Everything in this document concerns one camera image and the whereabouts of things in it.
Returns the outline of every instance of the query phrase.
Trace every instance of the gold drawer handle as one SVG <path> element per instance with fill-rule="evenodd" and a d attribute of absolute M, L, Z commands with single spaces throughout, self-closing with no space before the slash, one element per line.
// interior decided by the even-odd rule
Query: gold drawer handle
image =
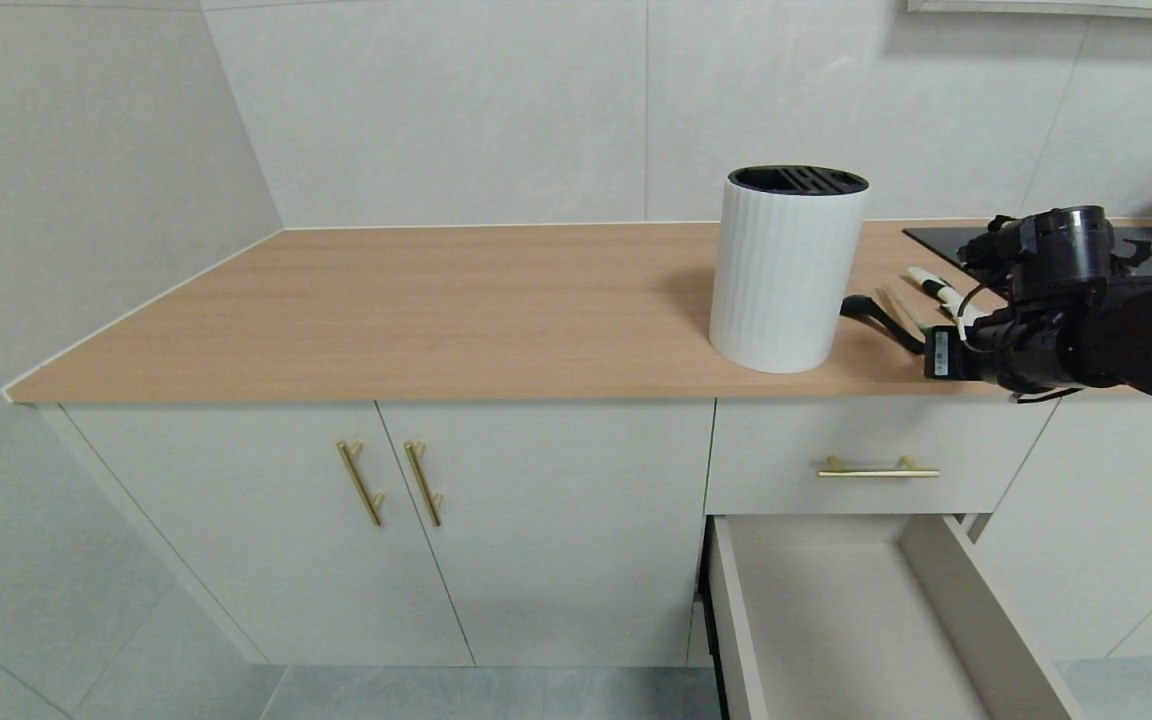
<path fill-rule="evenodd" d="M 940 478 L 941 471 L 935 468 L 919 468 L 914 457 L 901 455 L 895 468 L 849 470 L 838 460 L 838 455 L 826 458 L 826 468 L 817 470 L 818 478 Z"/>
<path fill-rule="evenodd" d="M 349 478 L 353 479 L 353 486 L 358 488 L 358 497 L 362 498 L 362 502 L 367 507 L 367 515 L 371 515 L 371 524 L 379 528 L 380 502 L 385 500 L 385 493 L 378 492 L 372 497 L 367 492 L 367 484 L 362 479 L 361 471 L 353 463 L 355 456 L 358 455 L 358 450 L 362 450 L 362 442 L 346 445 L 342 439 L 342 441 L 338 442 L 338 450 L 340 452 L 340 460 L 344 462 L 344 469 L 348 471 Z"/>
<path fill-rule="evenodd" d="M 434 528 L 444 526 L 444 518 L 438 514 L 439 506 L 444 505 L 444 493 L 431 495 L 429 482 L 425 480 L 425 469 L 420 468 L 420 455 L 425 455 L 424 442 L 403 442 L 403 450 L 407 450 L 407 462 L 412 467 L 412 475 L 416 475 L 416 484 L 420 486 L 420 494 L 425 497 L 425 507 L 429 509 L 429 518 L 434 521 Z"/>

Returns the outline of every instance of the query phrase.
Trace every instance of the drawer front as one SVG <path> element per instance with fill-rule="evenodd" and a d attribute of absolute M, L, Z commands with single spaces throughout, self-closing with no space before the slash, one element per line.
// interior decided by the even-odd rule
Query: drawer front
<path fill-rule="evenodd" d="M 992 511 L 1053 409 L 1001 397 L 719 400 L 705 511 Z M 844 469 L 910 456 L 940 477 L 817 477 L 831 455 Z"/>
<path fill-rule="evenodd" d="M 715 518 L 707 553 L 730 720 L 1083 718 L 947 516 Z"/>

